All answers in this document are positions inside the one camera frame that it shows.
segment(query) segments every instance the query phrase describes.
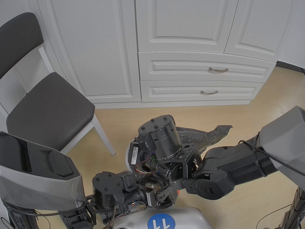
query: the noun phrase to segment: gray cushioned seat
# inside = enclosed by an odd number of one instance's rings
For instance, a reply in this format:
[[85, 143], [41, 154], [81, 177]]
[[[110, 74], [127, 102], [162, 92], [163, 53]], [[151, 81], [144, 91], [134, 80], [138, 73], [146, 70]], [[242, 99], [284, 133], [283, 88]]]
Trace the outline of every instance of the gray cushioned seat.
[[94, 105], [57, 73], [42, 79], [6, 120], [8, 133], [61, 151], [93, 118]]

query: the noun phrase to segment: barcode label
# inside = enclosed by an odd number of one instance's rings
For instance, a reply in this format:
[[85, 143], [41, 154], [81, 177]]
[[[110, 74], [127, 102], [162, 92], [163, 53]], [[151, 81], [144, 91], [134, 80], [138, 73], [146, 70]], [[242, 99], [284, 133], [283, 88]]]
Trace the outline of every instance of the barcode label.
[[150, 194], [149, 193], [146, 193], [146, 196], [147, 196], [147, 203], [148, 203], [148, 206], [152, 206], [152, 202], [150, 200]]
[[138, 147], [134, 147], [134, 150], [132, 152], [132, 162], [131, 165], [135, 165], [137, 162], [137, 155], [138, 155]]

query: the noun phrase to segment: silver drawer handle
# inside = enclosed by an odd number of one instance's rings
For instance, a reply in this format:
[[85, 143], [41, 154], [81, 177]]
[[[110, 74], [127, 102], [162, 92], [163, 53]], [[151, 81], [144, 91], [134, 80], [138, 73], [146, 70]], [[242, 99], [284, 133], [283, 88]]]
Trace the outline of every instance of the silver drawer handle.
[[224, 70], [216, 70], [216, 69], [213, 69], [212, 67], [209, 68], [209, 71], [215, 71], [215, 72], [227, 72], [229, 71], [228, 68], [224, 69]]
[[201, 94], [209, 94], [209, 95], [212, 95], [212, 94], [218, 93], [218, 91], [216, 90], [214, 93], [206, 93], [206, 92], [204, 92], [204, 91], [201, 91], [200, 93], [201, 93]]

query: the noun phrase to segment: blue round logo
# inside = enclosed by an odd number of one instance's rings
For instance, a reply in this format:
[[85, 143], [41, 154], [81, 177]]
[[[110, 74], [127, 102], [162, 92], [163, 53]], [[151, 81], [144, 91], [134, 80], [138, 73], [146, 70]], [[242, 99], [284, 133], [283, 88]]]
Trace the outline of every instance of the blue round logo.
[[175, 229], [176, 223], [168, 214], [153, 215], [147, 223], [148, 229]]

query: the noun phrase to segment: light wood floor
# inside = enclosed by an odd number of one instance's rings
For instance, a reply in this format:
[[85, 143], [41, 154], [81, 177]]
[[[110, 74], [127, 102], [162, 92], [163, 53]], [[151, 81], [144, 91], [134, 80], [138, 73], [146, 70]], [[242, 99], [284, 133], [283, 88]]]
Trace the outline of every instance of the light wood floor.
[[[217, 125], [232, 125], [229, 135], [216, 146], [236, 145], [249, 139], [270, 121], [292, 107], [305, 108], [305, 76], [302, 73], [275, 68], [257, 97], [249, 105], [202, 106], [139, 109], [97, 109], [95, 114], [117, 151], [112, 156], [97, 133], [90, 131], [69, 153], [83, 176], [86, 195], [92, 194], [92, 178], [102, 171], [119, 173], [126, 170], [125, 151], [138, 135], [141, 124], [163, 114], [174, 117], [177, 126], [211, 131]], [[238, 185], [227, 196], [205, 200], [181, 191], [176, 206], [199, 208], [215, 229], [255, 229], [266, 214], [292, 202], [297, 186], [280, 172], [246, 184]], [[285, 210], [263, 219], [258, 229], [275, 228]], [[58, 216], [49, 217], [51, 228], [65, 228]], [[48, 228], [45, 218], [39, 219], [41, 229]]]

